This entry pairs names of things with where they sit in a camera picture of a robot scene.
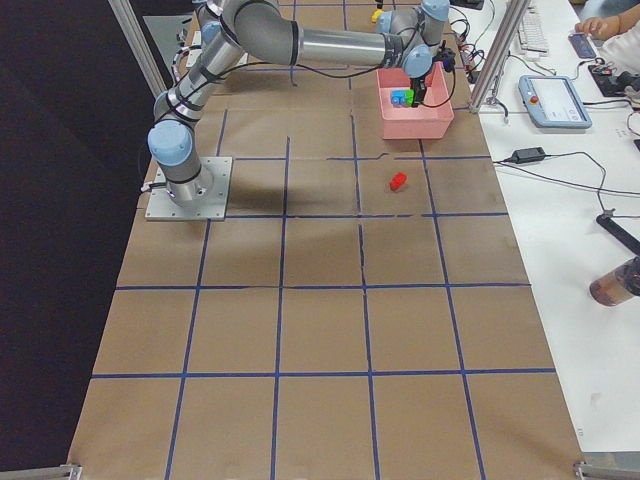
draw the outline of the tablet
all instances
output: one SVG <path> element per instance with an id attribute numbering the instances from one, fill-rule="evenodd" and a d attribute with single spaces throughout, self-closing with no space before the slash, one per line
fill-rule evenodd
<path id="1" fill-rule="evenodd" d="M 591 126 L 591 118 L 569 77 L 524 75 L 518 88 L 536 126 L 582 129 Z"/>

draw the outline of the metal base plate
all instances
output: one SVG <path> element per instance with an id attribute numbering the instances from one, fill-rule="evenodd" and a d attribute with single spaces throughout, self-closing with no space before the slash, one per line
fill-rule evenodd
<path id="1" fill-rule="evenodd" d="M 224 220 L 229 199 L 231 183 L 231 157 L 201 157 L 202 165 L 213 174 L 211 192 L 193 207 L 185 208 L 177 205 L 164 188 L 151 191 L 147 205 L 146 218 L 150 221 L 184 221 L 184 220 Z M 164 182 L 162 170 L 158 168 L 154 182 Z"/>

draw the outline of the tablet screen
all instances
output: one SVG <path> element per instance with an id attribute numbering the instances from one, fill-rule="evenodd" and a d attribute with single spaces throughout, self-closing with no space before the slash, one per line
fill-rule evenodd
<path id="1" fill-rule="evenodd" d="M 531 85 L 547 120 L 553 122 L 580 122 L 584 120 L 575 97 L 563 79 L 532 78 Z"/>

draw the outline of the keyboard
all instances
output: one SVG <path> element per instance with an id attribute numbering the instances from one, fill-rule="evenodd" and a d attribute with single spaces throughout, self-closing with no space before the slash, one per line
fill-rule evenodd
<path id="1" fill-rule="evenodd" d="M 521 54 L 549 55 L 549 44 L 542 31 L 540 13 L 535 1 L 529 4 L 518 25 L 517 43 Z"/>

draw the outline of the pink bin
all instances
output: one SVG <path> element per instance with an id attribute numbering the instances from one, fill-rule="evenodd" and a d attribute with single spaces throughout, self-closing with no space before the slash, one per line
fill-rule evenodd
<path id="1" fill-rule="evenodd" d="M 382 138 L 398 140 L 408 138 L 442 138 L 453 120 L 451 102 L 437 108 L 419 106 L 394 107 L 391 91 L 409 88 L 409 77 L 400 68 L 380 69 L 378 74 L 378 94 L 382 114 Z M 439 105 L 449 96 L 444 80 L 442 63 L 436 62 L 426 78 L 426 105 Z"/>

